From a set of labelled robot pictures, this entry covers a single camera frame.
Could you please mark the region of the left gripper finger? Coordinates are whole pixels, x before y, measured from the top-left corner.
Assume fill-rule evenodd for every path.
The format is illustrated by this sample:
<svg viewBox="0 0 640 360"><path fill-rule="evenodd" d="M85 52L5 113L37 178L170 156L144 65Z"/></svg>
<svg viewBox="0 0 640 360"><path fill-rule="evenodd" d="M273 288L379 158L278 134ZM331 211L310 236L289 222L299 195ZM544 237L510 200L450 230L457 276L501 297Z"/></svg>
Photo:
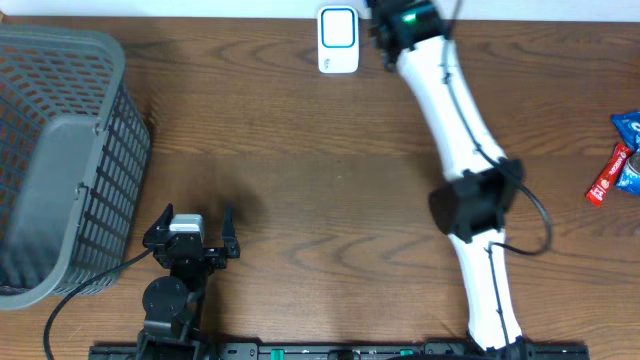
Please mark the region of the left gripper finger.
<svg viewBox="0 0 640 360"><path fill-rule="evenodd" d="M170 228L171 221L174 217L174 207L171 203L169 203L165 209L163 210L160 217L156 220L153 225L153 229L157 232L166 232Z"/></svg>
<svg viewBox="0 0 640 360"><path fill-rule="evenodd" d="M239 249L232 213L232 208L230 206L227 206L224 212L224 221L221 232L221 237L226 250Z"/></svg>

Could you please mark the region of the red coffee stick sachet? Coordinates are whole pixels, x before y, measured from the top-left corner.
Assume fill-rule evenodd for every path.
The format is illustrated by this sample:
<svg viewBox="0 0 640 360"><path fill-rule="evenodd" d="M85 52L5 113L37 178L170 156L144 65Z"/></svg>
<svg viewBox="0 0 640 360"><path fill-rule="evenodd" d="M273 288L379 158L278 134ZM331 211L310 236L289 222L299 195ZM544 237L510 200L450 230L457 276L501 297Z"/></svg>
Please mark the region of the red coffee stick sachet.
<svg viewBox="0 0 640 360"><path fill-rule="evenodd" d="M592 205L596 207L602 205L607 193L614 187L626 160L632 154L632 149L623 143L615 146L606 166L585 195Z"/></svg>

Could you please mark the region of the blue Oreo cookie pack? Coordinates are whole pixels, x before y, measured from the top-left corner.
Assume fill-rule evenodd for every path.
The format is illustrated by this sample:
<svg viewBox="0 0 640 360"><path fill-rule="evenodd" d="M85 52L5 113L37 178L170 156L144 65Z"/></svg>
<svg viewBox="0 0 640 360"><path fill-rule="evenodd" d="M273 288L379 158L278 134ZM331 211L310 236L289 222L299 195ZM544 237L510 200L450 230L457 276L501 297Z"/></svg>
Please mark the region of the blue Oreo cookie pack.
<svg viewBox="0 0 640 360"><path fill-rule="evenodd" d="M612 116L612 123L625 144L631 149L620 173L616 186L633 195L640 191L639 181L639 112L630 112Z"/></svg>

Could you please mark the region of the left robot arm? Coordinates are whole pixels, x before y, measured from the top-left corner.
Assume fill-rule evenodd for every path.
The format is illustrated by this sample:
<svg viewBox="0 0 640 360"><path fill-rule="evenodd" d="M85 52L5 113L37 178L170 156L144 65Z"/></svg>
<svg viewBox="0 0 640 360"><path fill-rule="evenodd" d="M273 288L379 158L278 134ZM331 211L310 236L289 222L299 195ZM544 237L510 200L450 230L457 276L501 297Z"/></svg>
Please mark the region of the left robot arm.
<svg viewBox="0 0 640 360"><path fill-rule="evenodd" d="M232 209L223 216L220 247L204 245L203 217L174 213L169 204L143 237L143 246L169 271L144 291L146 312L135 357L155 359L216 359L217 349L200 331L209 277L240 257Z"/></svg>

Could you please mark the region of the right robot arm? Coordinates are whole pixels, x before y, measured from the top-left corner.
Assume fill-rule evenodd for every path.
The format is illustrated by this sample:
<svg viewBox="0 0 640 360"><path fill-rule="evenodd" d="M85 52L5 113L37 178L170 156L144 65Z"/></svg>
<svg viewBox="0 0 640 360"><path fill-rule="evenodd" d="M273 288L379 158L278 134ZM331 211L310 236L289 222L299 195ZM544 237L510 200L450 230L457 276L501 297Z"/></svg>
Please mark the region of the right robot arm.
<svg viewBox="0 0 640 360"><path fill-rule="evenodd" d="M469 308L468 333L487 356L509 359L522 336L511 303L505 214L516 189L507 159L475 104L449 24L431 1L370 1L370 34L384 66L414 94L434 138L445 183L428 198L456 252Z"/></svg>

